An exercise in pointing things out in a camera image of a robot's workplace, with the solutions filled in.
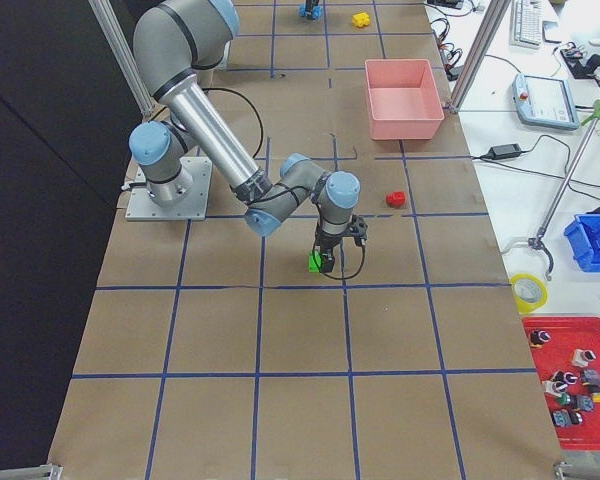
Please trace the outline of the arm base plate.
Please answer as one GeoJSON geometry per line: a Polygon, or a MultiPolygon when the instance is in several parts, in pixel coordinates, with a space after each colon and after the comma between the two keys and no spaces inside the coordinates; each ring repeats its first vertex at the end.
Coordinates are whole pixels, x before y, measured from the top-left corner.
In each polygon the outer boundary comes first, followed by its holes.
{"type": "Polygon", "coordinates": [[[148,182],[137,168],[126,207],[129,221],[204,221],[212,163],[207,157],[184,156],[181,171],[165,184],[148,182]]]}

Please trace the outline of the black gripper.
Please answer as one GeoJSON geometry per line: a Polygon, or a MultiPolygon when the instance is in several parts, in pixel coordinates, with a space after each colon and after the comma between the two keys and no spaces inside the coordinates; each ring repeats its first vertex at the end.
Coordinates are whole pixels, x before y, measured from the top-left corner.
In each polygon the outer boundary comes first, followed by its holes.
{"type": "Polygon", "coordinates": [[[314,255],[320,256],[322,273],[332,273],[335,265],[334,249],[344,238],[352,238],[357,247],[366,249],[368,225],[362,216],[353,214],[348,222],[335,224],[323,215],[315,230],[314,255]]]}
{"type": "Polygon", "coordinates": [[[318,5],[318,0],[306,0],[304,3],[304,11],[312,12],[318,5]]]}

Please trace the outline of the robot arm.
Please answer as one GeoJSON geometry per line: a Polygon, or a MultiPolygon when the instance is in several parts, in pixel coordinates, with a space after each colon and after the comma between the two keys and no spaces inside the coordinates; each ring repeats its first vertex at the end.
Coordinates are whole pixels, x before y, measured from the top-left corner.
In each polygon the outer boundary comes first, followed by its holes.
{"type": "Polygon", "coordinates": [[[354,214],[361,190],[346,171],[329,172],[295,153],[272,183],[229,129],[199,86],[199,73],[215,68],[225,46],[235,38],[239,18],[230,1],[163,1],[138,20],[133,55],[151,96],[171,113],[170,121],[149,121],[129,136],[150,196],[159,204],[181,199],[192,184],[181,158],[199,145],[247,207],[247,225],[267,237],[305,201],[318,211],[312,265],[330,277],[334,250],[346,237],[364,249],[365,220],[354,214]]]}

